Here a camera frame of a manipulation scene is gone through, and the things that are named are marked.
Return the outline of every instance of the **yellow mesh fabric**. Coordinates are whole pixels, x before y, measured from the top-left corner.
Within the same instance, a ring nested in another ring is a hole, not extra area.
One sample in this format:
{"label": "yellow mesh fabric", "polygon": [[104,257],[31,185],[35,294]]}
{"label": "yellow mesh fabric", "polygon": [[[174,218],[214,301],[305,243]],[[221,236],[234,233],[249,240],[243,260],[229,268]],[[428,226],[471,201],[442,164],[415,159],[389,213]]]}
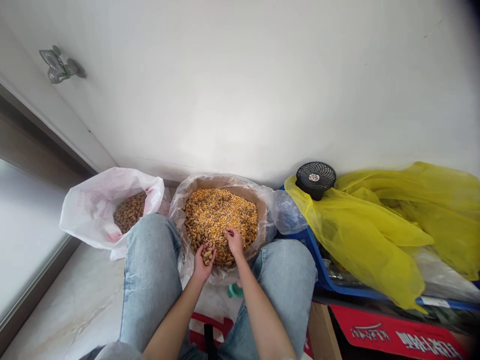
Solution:
{"label": "yellow mesh fabric", "polygon": [[321,201],[295,185],[285,190],[323,247],[364,284],[403,309],[425,283],[405,248],[433,245],[469,280],[480,270],[480,184],[468,173],[423,162],[403,171],[342,176]]}

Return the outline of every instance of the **peanut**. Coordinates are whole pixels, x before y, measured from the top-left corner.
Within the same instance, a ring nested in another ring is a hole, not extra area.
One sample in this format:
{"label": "peanut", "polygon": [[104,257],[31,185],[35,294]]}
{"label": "peanut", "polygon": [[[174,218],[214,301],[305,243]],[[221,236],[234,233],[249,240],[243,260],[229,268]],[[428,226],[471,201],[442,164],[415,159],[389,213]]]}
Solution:
{"label": "peanut", "polygon": [[120,228],[122,234],[127,233],[144,215],[145,191],[130,196],[121,202],[113,213],[113,222]]}

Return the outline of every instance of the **black fan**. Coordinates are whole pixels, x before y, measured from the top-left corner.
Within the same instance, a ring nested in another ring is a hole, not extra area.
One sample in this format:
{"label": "black fan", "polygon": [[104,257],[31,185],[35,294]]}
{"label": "black fan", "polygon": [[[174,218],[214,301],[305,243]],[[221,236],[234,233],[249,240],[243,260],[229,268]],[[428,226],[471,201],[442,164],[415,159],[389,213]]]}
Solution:
{"label": "black fan", "polygon": [[300,166],[296,172],[296,185],[315,201],[322,200],[324,192],[337,180],[333,167],[324,162],[312,161]]}

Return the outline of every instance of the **blue plastic crate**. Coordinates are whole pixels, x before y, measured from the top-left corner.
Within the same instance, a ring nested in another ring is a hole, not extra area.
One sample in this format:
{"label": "blue plastic crate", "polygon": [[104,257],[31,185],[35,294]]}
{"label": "blue plastic crate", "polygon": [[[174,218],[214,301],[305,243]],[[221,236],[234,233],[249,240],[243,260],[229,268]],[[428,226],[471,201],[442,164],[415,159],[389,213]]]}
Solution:
{"label": "blue plastic crate", "polygon": [[[329,272],[325,267],[322,255],[320,254],[317,238],[315,237],[315,234],[313,233],[310,226],[306,230],[303,230],[301,232],[297,232],[296,234],[291,234],[291,235],[282,235],[281,233],[278,232],[277,238],[296,239],[308,248],[308,250],[310,251],[313,257],[313,260],[315,260],[315,266],[318,272],[318,280],[315,283],[316,289],[328,290],[328,291],[332,291],[332,292],[343,294],[343,295],[350,295],[350,296],[356,296],[361,298],[389,300],[388,297],[383,295],[381,292],[373,290],[371,287],[342,286],[342,285],[336,285],[335,283],[333,283],[332,279],[330,279]],[[459,301],[459,300],[452,300],[452,299],[442,299],[442,300],[446,300],[449,306],[453,309],[480,312],[480,304]],[[424,305],[424,302],[421,297],[419,297],[416,300],[416,303],[419,305]]]}

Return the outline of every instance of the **jeans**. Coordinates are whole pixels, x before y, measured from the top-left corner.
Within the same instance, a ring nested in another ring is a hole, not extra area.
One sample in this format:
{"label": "jeans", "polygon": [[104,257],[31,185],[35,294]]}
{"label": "jeans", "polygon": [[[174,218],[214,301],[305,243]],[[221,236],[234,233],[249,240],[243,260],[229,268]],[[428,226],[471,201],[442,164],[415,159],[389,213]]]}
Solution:
{"label": "jeans", "polygon": [[[134,346],[141,353],[182,293],[177,268],[180,247],[174,224],[157,213],[142,217],[128,238],[120,341]],[[300,359],[317,273],[312,255],[297,240],[276,240],[260,250],[252,272]],[[258,359],[245,302],[218,349],[218,357],[225,360]],[[206,353],[190,344],[186,331],[179,359],[206,358]]]}

